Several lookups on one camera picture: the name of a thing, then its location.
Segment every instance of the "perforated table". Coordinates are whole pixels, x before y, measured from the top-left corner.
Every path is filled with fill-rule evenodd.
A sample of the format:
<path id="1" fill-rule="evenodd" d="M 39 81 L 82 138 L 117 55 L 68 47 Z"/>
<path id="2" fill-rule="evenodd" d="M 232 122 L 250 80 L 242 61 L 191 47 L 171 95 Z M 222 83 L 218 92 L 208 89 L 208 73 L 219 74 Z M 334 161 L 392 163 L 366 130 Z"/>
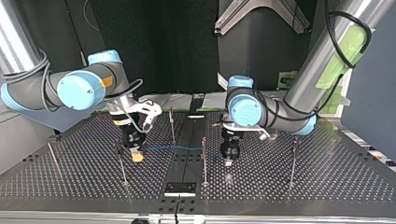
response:
<path id="1" fill-rule="evenodd" d="M 60 143 L 52 144 L 0 176 L 0 210 L 219 216 L 396 217 L 396 174 L 370 153 L 321 121 L 302 137 L 290 185 L 292 136 L 269 130 L 275 140 L 246 133 L 241 157 L 224 166 L 219 152 L 219 113 L 204 119 L 175 114 L 179 145 L 199 147 L 205 136 L 208 185 L 201 150 L 172 146 L 167 114 L 148 135 L 151 149 L 140 163 L 122 155 L 123 184 L 114 142 L 120 130 L 98 114 Z M 194 182 L 195 197 L 165 197 L 169 182 Z"/>

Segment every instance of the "metal rod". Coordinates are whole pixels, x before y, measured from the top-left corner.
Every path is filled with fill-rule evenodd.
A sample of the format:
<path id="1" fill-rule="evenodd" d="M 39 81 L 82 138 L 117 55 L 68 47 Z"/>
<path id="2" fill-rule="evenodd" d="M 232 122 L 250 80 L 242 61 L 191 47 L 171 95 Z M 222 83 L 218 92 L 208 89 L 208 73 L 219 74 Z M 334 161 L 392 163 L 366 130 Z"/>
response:
<path id="1" fill-rule="evenodd" d="M 126 180 L 125 168 L 124 168 L 123 163 L 122 163 L 121 155 L 120 155 L 120 166 L 121 166 L 121 170 L 122 170 L 122 176 L 124 178 L 124 184 L 126 185 L 126 184 L 128 184 L 128 181 Z"/>
<path id="2" fill-rule="evenodd" d="M 123 152 L 123 150 L 122 150 L 122 145 L 121 145 L 121 140 L 120 139 L 118 139 L 116 141 L 115 148 L 116 148 L 116 153 L 118 154 L 119 160 L 120 160 L 120 167 L 121 167 L 121 171 L 122 171 L 122 177 L 123 177 L 123 180 L 124 180 L 124 185 L 127 185 L 128 181 L 126 179 L 125 168 L 124 168 L 124 165 L 123 165 L 123 162 L 122 162 L 122 152 Z"/>
<path id="3" fill-rule="evenodd" d="M 173 119 L 173 108 L 169 109 L 169 121 L 171 123 L 171 129 L 172 129 L 172 142 L 173 144 L 176 143 L 176 138 L 175 138 L 175 126 L 174 126 L 174 119 Z"/>
<path id="4" fill-rule="evenodd" d="M 61 167 L 59 166 L 58 159 L 56 158 L 55 152 L 53 151 L 52 144 L 47 143 L 47 146 L 49 147 L 49 151 L 53 158 L 53 162 L 55 163 L 56 169 L 58 170 L 58 173 L 59 173 L 61 179 L 64 180 L 64 176 L 62 175 Z"/>
<path id="5" fill-rule="evenodd" d="M 207 171 L 206 171 L 206 137 L 202 139 L 202 156 L 204 160 L 204 187 L 208 186 Z"/>
<path id="6" fill-rule="evenodd" d="M 290 186 L 289 189 L 293 188 L 293 183 L 294 183 L 294 173 L 296 169 L 296 163 L 297 163 L 297 158 L 300 154 L 300 140 L 299 140 L 299 135 L 294 135 L 294 140 L 293 140 L 293 164 L 291 166 L 291 176 L 290 176 Z"/>

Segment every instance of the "light blue joint cover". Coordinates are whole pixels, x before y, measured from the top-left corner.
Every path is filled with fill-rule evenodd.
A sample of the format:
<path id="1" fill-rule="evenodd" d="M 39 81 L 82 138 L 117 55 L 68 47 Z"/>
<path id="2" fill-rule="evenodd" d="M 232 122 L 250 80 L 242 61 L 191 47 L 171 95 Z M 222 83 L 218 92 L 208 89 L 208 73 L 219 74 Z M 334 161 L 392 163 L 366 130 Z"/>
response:
<path id="1" fill-rule="evenodd" d="M 8 106 L 9 108 L 16 110 L 16 111 L 32 110 L 32 109 L 26 108 L 26 107 L 18 104 L 12 98 L 12 96 L 9 94 L 7 83 L 3 83 L 3 85 L 1 85 L 0 93 L 1 93 L 1 99 L 3 100 L 4 104 L 6 104 L 6 106 Z"/>
<path id="2" fill-rule="evenodd" d="M 95 73 L 77 70 L 63 77 L 57 86 L 58 96 L 69 108 L 85 110 L 99 104 L 106 94 L 102 79 Z"/>
<path id="3" fill-rule="evenodd" d="M 116 50 L 114 49 L 105 50 L 88 56 L 89 65 L 94 63 L 108 63 L 108 62 L 122 63 L 120 55 Z"/>
<path id="4" fill-rule="evenodd" d="M 317 124 L 317 116 L 316 115 L 312 116 L 300 131 L 298 131 L 296 133 L 292 133 L 292 134 L 307 135 L 309 133 L 312 133 L 312 131 L 314 131 L 315 124 Z"/>
<path id="5" fill-rule="evenodd" d="M 239 94 L 231 99 L 228 111 L 233 121 L 239 126 L 250 127 L 256 125 L 262 118 L 262 105 L 247 94 Z"/>
<path id="6" fill-rule="evenodd" d="M 253 88 L 253 79 L 244 76 L 232 76 L 228 79 L 228 87 Z"/>

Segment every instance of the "orange object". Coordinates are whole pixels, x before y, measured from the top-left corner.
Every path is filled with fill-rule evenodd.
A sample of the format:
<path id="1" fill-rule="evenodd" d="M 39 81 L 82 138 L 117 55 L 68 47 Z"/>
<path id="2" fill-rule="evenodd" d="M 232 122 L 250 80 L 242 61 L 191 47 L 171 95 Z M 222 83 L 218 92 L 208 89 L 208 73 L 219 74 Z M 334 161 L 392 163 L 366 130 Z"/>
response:
<path id="1" fill-rule="evenodd" d="M 144 158 L 141 152 L 132 153 L 132 161 L 134 162 L 141 162 Z"/>
<path id="2" fill-rule="evenodd" d="M 105 77 L 105 78 L 103 78 L 102 81 L 100 82 L 100 84 L 103 87 L 105 87 L 105 88 L 113 85 L 113 77 Z"/>

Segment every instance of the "robotic arm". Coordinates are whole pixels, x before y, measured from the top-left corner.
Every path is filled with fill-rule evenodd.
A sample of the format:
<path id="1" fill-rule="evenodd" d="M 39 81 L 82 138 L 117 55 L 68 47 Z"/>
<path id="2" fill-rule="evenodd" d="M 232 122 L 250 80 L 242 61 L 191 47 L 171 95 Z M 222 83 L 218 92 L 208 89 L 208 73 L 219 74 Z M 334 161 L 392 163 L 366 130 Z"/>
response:
<path id="1" fill-rule="evenodd" d="M 162 113 L 152 101 L 139 102 L 133 92 L 141 79 L 129 84 L 119 54 L 106 50 L 88 57 L 89 66 L 51 73 L 46 53 L 35 46 L 16 1 L 0 0 L 1 98 L 11 109 L 55 112 L 60 106 L 85 110 L 107 103 L 111 118 L 122 129 L 122 143 L 133 160 L 141 161 L 141 146 L 155 118 Z M 143 128 L 139 114 L 146 114 Z"/>
<path id="2" fill-rule="evenodd" d="M 331 96 L 344 73 L 354 68 L 370 43 L 372 29 L 394 2 L 345 0 L 336 11 L 329 12 L 328 1 L 324 1 L 327 29 L 312 48 L 282 101 L 254 91 L 253 80 L 249 77 L 231 77 L 226 114 L 221 122 L 224 142 L 220 151 L 226 165 L 239 157 L 239 142 L 244 132 L 258 132 L 261 140 L 270 137 L 265 128 L 299 135 L 311 133 L 317 122 L 318 111 L 314 109 L 318 102 L 328 91 Z M 330 24 L 331 17 L 335 18 L 333 24 Z"/>

